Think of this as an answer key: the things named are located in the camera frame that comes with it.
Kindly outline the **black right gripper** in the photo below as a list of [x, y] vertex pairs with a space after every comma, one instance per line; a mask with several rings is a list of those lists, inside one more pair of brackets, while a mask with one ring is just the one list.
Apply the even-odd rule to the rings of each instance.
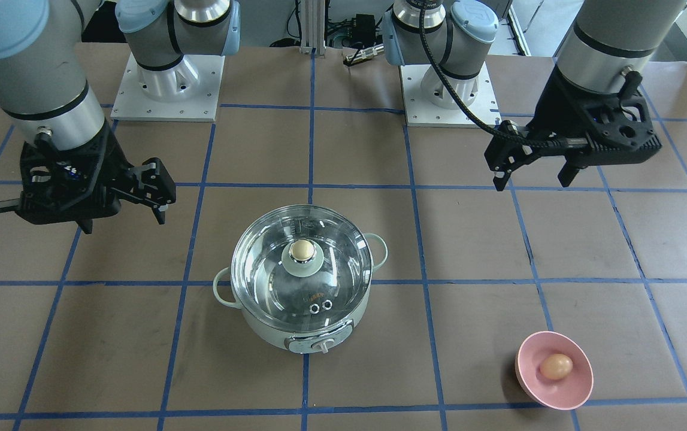
[[54, 133], [39, 132], [23, 146], [20, 173], [21, 218], [32, 224], [74, 221], [86, 235], [93, 219], [120, 213], [123, 200], [151, 208], [159, 224], [176, 202], [175, 182], [162, 161], [130, 164], [109, 123], [72, 150], [57, 150]]

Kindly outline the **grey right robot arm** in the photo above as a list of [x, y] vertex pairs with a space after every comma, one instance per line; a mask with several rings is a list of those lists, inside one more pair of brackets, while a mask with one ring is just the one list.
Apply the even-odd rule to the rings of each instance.
[[[122, 200], [149, 207], [159, 224], [176, 186], [157, 157], [135, 166], [75, 54], [100, 1], [0, 1], [0, 107], [25, 137], [20, 196], [0, 201], [32, 224], [71, 223], [92, 232]], [[133, 119], [214, 119], [225, 56], [240, 47], [237, 1], [118, 1], [132, 53], [125, 96]]]

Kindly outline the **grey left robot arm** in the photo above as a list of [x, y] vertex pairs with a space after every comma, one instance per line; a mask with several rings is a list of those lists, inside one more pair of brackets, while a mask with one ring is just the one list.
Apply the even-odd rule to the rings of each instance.
[[523, 129], [489, 126], [470, 107], [499, 21], [479, 1], [395, 1], [382, 35], [390, 65], [427, 65], [423, 97], [459, 110], [491, 134], [485, 150], [497, 190], [514, 171], [562, 156], [567, 187], [589, 166], [644, 163], [662, 144], [640, 91], [642, 71], [664, 40], [683, 1], [584, 1], [556, 53], [556, 65]]

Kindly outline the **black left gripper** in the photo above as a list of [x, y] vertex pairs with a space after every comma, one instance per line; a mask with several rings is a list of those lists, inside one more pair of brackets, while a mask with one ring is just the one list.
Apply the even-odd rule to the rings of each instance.
[[504, 121], [485, 150], [497, 191], [507, 187], [512, 172], [544, 156], [564, 156], [557, 180], [570, 187], [588, 166], [644, 163], [660, 152], [645, 98], [642, 75], [620, 73], [621, 88], [608, 95], [584, 90], [554, 68], [525, 128]]

